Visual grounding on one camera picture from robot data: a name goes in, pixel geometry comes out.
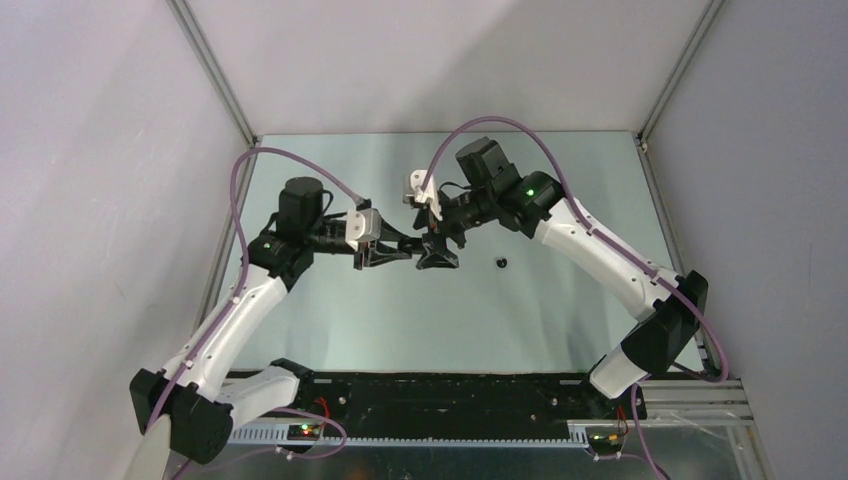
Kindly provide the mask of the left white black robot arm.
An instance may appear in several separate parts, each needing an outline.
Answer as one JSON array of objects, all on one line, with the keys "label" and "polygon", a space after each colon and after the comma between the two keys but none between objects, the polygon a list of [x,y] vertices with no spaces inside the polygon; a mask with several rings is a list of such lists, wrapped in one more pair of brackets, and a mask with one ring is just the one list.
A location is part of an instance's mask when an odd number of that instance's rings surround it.
[{"label": "left white black robot arm", "polygon": [[132,378],[129,391],[141,433],[149,436],[156,427],[165,434],[156,452],[208,464],[234,430],[264,413],[282,407],[299,417],[312,411],[315,388],[283,367],[269,366],[237,385],[224,381],[247,340],[315,255],[350,255],[362,269],[423,252],[421,239],[396,230],[370,205],[328,214],[331,200],[316,178],[288,180],[277,211],[246,244],[228,298],[160,370],[141,369]]}]

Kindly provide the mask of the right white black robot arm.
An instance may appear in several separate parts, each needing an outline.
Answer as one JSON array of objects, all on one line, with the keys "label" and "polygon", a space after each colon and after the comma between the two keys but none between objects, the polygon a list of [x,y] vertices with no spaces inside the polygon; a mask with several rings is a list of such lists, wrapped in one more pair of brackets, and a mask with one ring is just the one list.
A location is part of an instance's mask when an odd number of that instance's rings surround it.
[{"label": "right white black robot arm", "polygon": [[418,209],[414,229],[424,229],[420,269],[455,268],[447,243],[466,244],[466,231],[496,221],[513,232],[568,256],[605,286],[636,320],[636,326],[591,370],[581,392],[585,411],[606,418],[622,394],[648,375],[665,373],[702,323],[707,280],[658,266],[595,222],[563,184],[534,171],[527,175],[487,137],[463,147],[456,160],[467,184],[450,197],[415,170],[405,182],[404,201]]}]

